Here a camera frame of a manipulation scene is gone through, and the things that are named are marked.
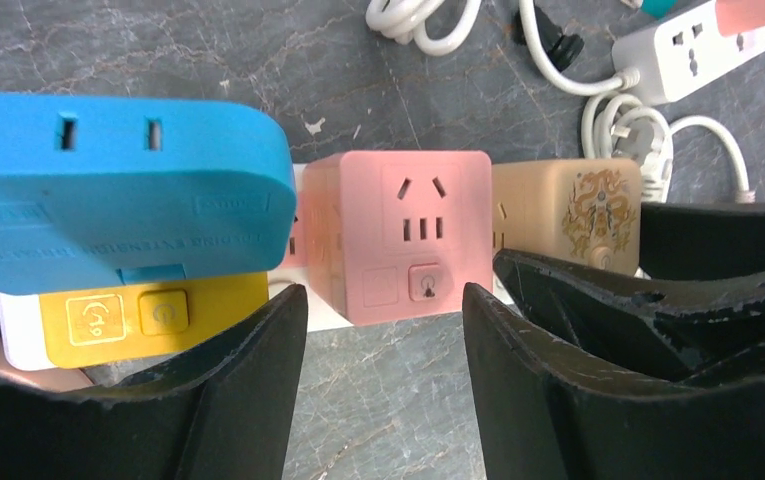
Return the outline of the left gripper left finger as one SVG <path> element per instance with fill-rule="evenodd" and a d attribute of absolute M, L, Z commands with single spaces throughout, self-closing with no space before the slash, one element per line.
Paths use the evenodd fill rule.
<path fill-rule="evenodd" d="M 113 386 L 0 378 L 0 479 L 278 479 L 304 357 L 293 285 L 208 341 Z"/>

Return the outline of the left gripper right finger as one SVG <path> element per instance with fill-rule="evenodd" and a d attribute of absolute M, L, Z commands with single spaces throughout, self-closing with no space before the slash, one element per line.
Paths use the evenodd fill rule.
<path fill-rule="evenodd" d="M 765 479 L 765 375 L 713 388 L 596 357 L 463 291 L 463 328 L 490 479 Z"/>

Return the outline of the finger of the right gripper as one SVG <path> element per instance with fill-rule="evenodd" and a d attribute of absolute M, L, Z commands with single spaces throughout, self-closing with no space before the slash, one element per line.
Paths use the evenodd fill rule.
<path fill-rule="evenodd" d="M 765 271 L 765 203 L 644 203 L 640 268 L 656 279 L 692 281 Z"/>
<path fill-rule="evenodd" d="M 613 364 L 684 385 L 765 374 L 765 271 L 645 280 L 512 250 L 493 267 L 526 319 Z"/>

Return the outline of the tan dragon cube socket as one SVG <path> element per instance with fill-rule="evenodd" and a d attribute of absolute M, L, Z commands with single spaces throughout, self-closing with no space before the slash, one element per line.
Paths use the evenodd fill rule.
<path fill-rule="evenodd" d="M 492 193 L 494 252 L 511 249 L 636 273 L 642 176 L 633 160 L 495 164 Z"/>

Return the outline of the pink cube socket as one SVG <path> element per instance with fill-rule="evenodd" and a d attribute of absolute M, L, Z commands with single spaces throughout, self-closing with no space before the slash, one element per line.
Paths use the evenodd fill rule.
<path fill-rule="evenodd" d="M 302 172 L 310 289 L 355 326 L 457 312 L 493 288 L 491 159 L 353 150 Z"/>

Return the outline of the light blue plug adapter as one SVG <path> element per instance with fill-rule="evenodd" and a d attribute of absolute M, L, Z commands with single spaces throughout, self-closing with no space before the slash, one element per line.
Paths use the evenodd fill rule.
<path fill-rule="evenodd" d="M 298 205 L 285 132 L 239 103 L 0 93 L 0 292 L 264 272 Z"/>

